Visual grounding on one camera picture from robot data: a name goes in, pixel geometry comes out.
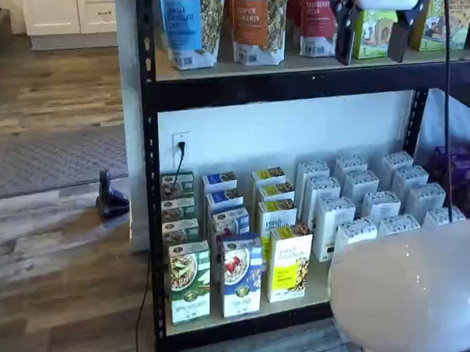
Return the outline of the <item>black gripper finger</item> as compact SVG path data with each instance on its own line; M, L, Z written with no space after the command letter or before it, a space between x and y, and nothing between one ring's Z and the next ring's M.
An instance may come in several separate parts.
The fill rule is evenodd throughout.
M337 27L336 60L343 65L350 65L355 37L354 24L362 9L357 0L330 0L330 7Z
M403 61L412 26L419 20L428 2L429 0L394 0L397 21L392 26L387 47L387 55L393 61Z

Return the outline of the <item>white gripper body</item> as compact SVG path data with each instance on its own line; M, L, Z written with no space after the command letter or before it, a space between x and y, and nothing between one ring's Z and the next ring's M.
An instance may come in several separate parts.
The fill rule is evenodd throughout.
M419 0L356 0L361 9L411 10Z

